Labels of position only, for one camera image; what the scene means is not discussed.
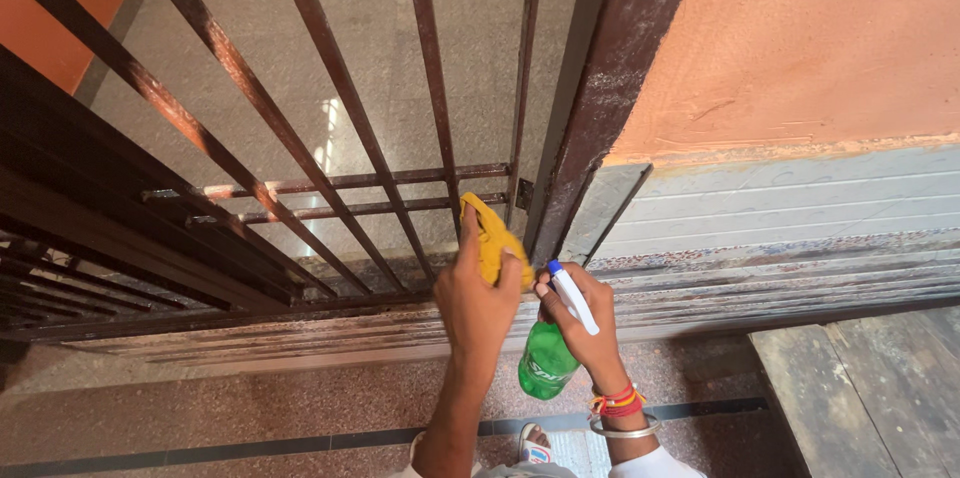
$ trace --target white spray nozzle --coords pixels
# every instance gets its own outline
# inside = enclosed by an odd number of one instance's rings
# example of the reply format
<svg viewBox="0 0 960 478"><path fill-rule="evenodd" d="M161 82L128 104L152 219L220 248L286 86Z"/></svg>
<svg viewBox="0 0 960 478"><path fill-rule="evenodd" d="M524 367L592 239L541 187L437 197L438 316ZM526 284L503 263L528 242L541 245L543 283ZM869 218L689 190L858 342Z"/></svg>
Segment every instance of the white spray nozzle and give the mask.
<svg viewBox="0 0 960 478"><path fill-rule="evenodd" d="M553 285L553 289L557 291L559 299L563 300L566 309L581 322L588 334L592 336L599 334L600 327L594 321L594 314L591 313L591 308L587 306L587 300L584 300L580 288L577 288L577 285L573 283L570 274L557 261L550 261L546 266L550 270L550 283Z"/></svg>

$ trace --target yellow cloth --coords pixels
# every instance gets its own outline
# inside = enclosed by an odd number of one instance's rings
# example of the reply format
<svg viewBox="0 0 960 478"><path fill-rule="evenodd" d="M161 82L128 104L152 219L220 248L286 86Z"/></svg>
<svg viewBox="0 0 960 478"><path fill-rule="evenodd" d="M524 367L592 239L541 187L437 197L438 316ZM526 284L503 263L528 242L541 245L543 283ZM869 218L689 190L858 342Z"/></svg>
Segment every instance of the yellow cloth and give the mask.
<svg viewBox="0 0 960 478"><path fill-rule="evenodd" d="M516 236L507 230L497 212L484 204L477 195L468 192L460 197L460 220L464 220L464 208L470 204L477 211L477 226L480 227L480 275L490 284L495 284L500 277L500 251L509 247L510 251L523 263L523 275L520 282L520 291L530 287L534 280L534 268L530 267L523 244Z"/></svg>

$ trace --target foot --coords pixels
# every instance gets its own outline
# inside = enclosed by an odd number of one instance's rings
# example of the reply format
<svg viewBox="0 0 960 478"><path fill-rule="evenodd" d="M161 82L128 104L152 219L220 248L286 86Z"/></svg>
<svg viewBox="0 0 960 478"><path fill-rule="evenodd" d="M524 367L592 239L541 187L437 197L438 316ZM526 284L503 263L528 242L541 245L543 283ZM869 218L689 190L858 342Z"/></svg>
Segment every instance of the foot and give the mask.
<svg viewBox="0 0 960 478"><path fill-rule="evenodd" d="M553 455L550 452L550 439L547 438L544 428L528 423L520 433L520 460L530 462L550 462Z"/></svg>

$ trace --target metal gate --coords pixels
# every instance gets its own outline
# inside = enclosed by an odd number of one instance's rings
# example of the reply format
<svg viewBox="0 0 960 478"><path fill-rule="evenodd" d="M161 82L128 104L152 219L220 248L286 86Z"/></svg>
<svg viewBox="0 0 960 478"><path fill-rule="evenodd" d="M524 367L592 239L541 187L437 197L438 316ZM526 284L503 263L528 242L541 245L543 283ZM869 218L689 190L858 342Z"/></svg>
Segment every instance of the metal gate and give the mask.
<svg viewBox="0 0 960 478"><path fill-rule="evenodd" d="M357 222L357 215L395 214L428 284L439 266L427 258L409 212L450 210L459 235L458 181L506 176L508 188L484 195L483 200L506 204L508 223L512 218L539 0L524 0L510 161L475 166L455 164L433 0L413 0L442 167L405 172L391 172L384 159L320 0L294 0L374 169L374 174L336 177L321 170L203 0L171 0L308 178L266 183L77 0L35 1L239 187L192 187L0 48L0 112L4 113L0 228L9 233L0 237L9 244L0 249L0 321L15 337L190 330L305 313L365 308L375 312L394 304L422 302L429 299L428 285L413 288L404 283ZM562 241L576 210L574 198L622 129L680 2L646 1L576 2L534 198L533 213L545 215L528 223L528 238L538 239L528 245L535 252L535 262ZM645 8L631 9L635 2ZM643 37L625 38L624 30L637 25L644 26ZM591 82L593 76L611 73L624 80ZM603 135L594 135L600 130ZM571 161L564 153L575 145L576 136L592 141ZM398 185L424 182L444 182L446 197L403 200ZM389 202L348 206L338 193L339 189L377 186L386 191ZM313 191L327 201L328 208L290 210L278 199L280 194ZM253 197L266 212L230 214L215 203L234 197ZM324 217L340 218L352 232L386 282L383 288L362 279L303 223ZM335 270L336 277L318 277L248 227L261 222L285 225ZM94 267L78 270L81 263ZM94 275L97 265L121 275L113 279ZM307 288L313 288L310 295L318 297L305 299Z"/></svg>

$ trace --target silver bangle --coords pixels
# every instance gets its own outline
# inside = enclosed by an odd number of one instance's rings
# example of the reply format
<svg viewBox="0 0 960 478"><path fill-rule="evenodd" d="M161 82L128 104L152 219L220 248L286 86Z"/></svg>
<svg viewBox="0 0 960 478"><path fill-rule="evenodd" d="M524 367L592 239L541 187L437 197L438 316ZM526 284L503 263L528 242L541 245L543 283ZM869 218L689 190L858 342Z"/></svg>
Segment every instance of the silver bangle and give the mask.
<svg viewBox="0 0 960 478"><path fill-rule="evenodd" d="M652 424L644 429L637 429L636 431L607 431L599 426L601 416L595 415L590 419L590 430L597 435L603 435L607 438L640 438L642 436L653 435L663 426L663 423L661 423L656 416L646 412L643 412L643 415L647 416L647 423Z"/></svg>

